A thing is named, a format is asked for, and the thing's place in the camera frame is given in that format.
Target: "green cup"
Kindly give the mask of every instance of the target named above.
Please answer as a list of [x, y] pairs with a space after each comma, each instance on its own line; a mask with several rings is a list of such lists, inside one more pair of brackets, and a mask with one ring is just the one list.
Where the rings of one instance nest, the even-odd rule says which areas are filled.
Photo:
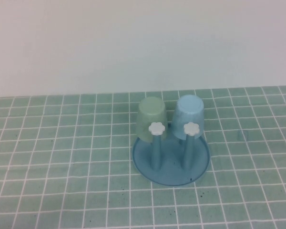
[[138, 137], [145, 142], [152, 142], [153, 135], [148, 130], [152, 123], [162, 123], [165, 131], [161, 135], [161, 139], [165, 139], [167, 135], [167, 117], [165, 103], [162, 99], [156, 97], [147, 97], [139, 104], [137, 116], [136, 133]]

